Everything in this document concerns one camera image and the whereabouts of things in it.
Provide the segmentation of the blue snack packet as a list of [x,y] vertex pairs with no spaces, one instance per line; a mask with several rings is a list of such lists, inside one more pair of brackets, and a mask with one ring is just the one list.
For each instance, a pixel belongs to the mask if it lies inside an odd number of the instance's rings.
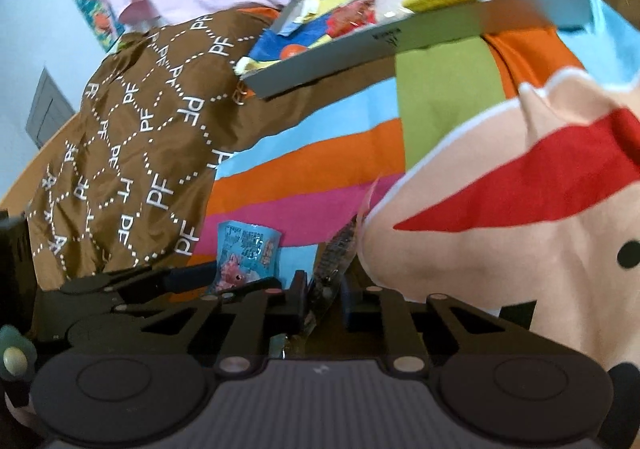
[[259,224],[227,220],[217,228],[216,276],[208,294],[229,292],[277,276],[281,233]]

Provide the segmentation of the dark dried-fruit snack packet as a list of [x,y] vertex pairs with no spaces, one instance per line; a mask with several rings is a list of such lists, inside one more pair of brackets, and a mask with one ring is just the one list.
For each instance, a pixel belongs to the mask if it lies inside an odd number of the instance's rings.
[[309,283],[314,299],[330,301],[340,289],[344,274],[356,256],[356,232],[357,217],[354,216],[323,245]]

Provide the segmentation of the orange jelly cup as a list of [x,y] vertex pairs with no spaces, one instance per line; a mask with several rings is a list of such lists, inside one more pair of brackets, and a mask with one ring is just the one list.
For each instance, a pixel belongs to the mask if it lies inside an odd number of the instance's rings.
[[297,56],[299,53],[304,53],[307,50],[306,46],[299,44],[289,44],[282,48],[280,52],[280,59],[286,60]]

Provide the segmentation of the red square snack packet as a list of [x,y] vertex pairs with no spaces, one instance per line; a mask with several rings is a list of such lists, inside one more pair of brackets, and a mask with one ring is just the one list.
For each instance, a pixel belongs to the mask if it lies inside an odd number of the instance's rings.
[[376,23],[375,0],[353,0],[334,9],[326,21],[328,35],[337,38]]

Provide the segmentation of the clear rice cracker pack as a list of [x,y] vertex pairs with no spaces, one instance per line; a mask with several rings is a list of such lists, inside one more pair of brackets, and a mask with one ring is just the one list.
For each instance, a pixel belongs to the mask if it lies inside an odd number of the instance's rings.
[[412,15],[412,11],[402,3],[404,0],[375,0],[374,12],[377,24],[405,19]]

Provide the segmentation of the colourful cartoon bedsheet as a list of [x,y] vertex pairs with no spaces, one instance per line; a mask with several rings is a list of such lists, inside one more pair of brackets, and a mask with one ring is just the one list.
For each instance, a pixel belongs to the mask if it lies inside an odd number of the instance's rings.
[[639,0],[578,31],[413,50],[389,79],[221,165],[193,264],[227,220],[277,229],[280,275],[361,215],[359,260],[407,299],[532,304],[533,331],[639,359]]

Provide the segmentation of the brown PF patterned blanket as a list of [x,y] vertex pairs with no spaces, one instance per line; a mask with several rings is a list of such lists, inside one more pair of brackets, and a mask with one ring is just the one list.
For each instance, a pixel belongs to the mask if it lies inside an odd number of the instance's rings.
[[382,59],[270,100],[249,94],[232,66],[275,15],[224,10],[129,33],[103,60],[80,111],[39,160],[27,218],[43,290],[185,263],[220,164],[393,75]]

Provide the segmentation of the grey cartoon-lined tray box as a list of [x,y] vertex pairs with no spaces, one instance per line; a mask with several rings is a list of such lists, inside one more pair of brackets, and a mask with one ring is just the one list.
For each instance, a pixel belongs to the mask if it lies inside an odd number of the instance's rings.
[[[235,63],[235,74],[257,96],[270,98],[398,52],[523,28],[580,27],[591,18],[589,0],[474,0],[413,12],[405,19],[331,38],[326,21],[334,9],[351,1],[291,0],[250,52]],[[307,50],[281,60],[280,52],[289,44]]]

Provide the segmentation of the wooden bed frame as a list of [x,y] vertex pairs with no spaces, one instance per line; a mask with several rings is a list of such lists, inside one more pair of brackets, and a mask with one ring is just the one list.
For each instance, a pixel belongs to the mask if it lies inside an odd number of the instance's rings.
[[28,203],[32,201],[32,197],[40,186],[42,175],[47,166],[55,155],[63,150],[65,141],[73,134],[79,120],[80,114],[76,113],[66,122],[38,151],[21,175],[14,181],[11,188],[2,196],[1,208],[6,210],[10,216],[23,213]]

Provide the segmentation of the grey wall panel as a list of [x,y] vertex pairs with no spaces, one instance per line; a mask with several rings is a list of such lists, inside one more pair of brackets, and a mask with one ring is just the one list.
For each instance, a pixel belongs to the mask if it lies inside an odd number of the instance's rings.
[[76,113],[44,68],[25,125],[26,134],[41,149]]

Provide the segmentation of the colourful wall poster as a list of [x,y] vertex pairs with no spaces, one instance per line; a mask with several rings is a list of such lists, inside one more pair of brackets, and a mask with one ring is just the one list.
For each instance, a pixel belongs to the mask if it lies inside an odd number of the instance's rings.
[[112,7],[102,0],[73,0],[93,36],[105,52],[109,52],[125,33]]

